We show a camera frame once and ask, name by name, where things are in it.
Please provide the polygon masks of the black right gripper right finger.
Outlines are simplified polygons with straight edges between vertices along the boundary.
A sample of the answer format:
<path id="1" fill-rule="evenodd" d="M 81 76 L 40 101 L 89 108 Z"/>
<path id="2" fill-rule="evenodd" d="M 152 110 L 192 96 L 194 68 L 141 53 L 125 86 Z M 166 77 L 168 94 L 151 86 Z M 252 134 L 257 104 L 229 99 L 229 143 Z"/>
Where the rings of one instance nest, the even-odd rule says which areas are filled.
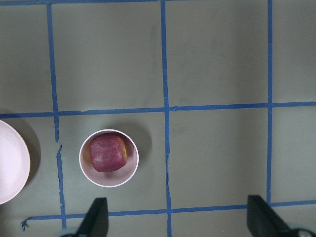
<path id="1" fill-rule="evenodd" d="M 247 197 L 247 227 L 253 237 L 298 237 L 259 195 Z"/>

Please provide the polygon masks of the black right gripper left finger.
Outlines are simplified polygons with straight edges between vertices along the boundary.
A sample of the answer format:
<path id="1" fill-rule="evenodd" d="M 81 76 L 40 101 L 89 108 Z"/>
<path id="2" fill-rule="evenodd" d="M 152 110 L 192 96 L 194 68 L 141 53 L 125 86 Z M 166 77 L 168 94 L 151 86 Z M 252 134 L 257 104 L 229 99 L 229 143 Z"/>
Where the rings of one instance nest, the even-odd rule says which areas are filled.
<path id="1" fill-rule="evenodd" d="M 79 226 L 76 237 L 106 237 L 109 229 L 106 197 L 96 198 Z"/>

